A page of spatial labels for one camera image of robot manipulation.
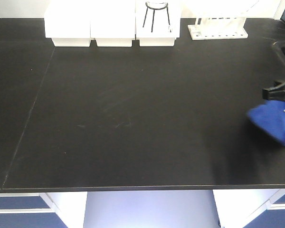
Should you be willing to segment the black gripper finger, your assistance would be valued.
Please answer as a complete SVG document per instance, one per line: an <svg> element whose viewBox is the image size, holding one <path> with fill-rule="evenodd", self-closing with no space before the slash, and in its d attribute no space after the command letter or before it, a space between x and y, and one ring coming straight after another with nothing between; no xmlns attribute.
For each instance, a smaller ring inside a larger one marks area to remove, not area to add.
<svg viewBox="0 0 285 228"><path fill-rule="evenodd" d="M262 98L285 102L285 81L277 80L274 86L262 89Z"/></svg>

